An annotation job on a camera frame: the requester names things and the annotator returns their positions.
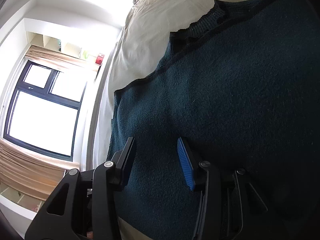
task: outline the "metal screw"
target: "metal screw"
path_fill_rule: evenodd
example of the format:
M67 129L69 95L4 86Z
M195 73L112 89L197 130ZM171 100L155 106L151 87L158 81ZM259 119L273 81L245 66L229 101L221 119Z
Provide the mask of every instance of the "metal screw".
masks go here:
M113 162L112 161L107 161L104 163L104 166L107 167L107 168L110 168L113 166Z
M72 170L69 171L69 174L72 175L72 176L76 175L77 173L78 173L77 169L72 169Z
M203 161L203 162L201 162L200 163L200 165L202 166L202 167L209 167L210 166L210 163L209 162L207 162L207 161Z
M243 174L245 174L245 169L239 168L239 169L237 169L237 173L240 175L243 175Z

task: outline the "black plastic bracket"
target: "black plastic bracket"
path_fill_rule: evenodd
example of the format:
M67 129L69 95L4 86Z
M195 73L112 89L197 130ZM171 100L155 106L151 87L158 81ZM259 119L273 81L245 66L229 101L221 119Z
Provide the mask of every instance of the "black plastic bracket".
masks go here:
M84 240L87 233L88 189L92 189L95 240L121 240L113 191L127 185L136 143L129 137L122 151L95 170L70 170L29 226L25 240Z
M289 239L275 210L244 169L219 170L191 150L186 138L178 142L189 160L194 190L201 191L193 240Z

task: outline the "beige curtain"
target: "beige curtain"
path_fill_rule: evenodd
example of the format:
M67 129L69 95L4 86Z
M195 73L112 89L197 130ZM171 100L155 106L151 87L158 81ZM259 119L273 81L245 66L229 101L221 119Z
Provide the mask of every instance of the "beige curtain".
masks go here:
M54 159L0 138L0 181L24 194L46 200L65 170L79 163Z
M31 45L25 57L31 61L61 72L85 71L96 74L99 65L80 58L71 57L60 52Z

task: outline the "dark green sweater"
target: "dark green sweater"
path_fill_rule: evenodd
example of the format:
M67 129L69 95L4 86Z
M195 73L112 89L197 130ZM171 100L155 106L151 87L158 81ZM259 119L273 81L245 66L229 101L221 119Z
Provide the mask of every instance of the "dark green sweater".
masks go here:
M307 216L320 191L319 67L305 0L216 1L171 33L157 69L115 92L108 159L137 141L118 215L154 240L191 239L199 194L178 159L185 136L216 166L245 168L284 220Z

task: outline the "bed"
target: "bed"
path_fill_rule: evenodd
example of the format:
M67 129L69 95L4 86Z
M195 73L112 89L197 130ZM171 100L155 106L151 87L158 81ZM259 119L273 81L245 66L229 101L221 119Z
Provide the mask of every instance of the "bed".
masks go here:
M102 93L94 139L93 168L107 158L114 91L153 72L165 52L169 33L187 28L213 5L214 0L134 0L119 35Z

